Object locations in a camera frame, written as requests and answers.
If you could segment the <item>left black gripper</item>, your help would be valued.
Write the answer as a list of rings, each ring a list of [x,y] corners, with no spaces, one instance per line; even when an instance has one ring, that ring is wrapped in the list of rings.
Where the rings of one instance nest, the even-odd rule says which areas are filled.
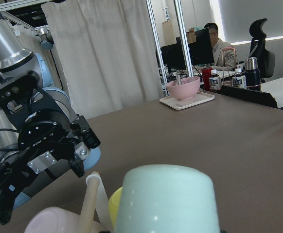
[[[41,164],[49,153],[82,177],[99,161],[100,144],[84,116],[70,124],[61,111],[37,111],[19,132],[19,151],[0,158],[0,224],[9,223],[15,208],[49,185],[48,167]]]

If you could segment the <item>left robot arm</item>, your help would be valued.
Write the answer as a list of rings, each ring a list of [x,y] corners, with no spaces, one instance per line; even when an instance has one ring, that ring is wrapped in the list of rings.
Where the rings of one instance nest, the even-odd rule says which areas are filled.
[[[0,224],[68,170],[82,177],[100,140],[42,57],[26,49],[0,11]]]

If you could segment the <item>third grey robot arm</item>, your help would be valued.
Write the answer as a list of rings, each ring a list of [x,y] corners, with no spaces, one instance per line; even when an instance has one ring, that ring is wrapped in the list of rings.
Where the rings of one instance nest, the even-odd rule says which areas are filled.
[[[51,31],[48,27],[40,27],[37,29],[38,36],[40,38],[40,44],[43,49],[51,50],[54,45],[54,40]]]

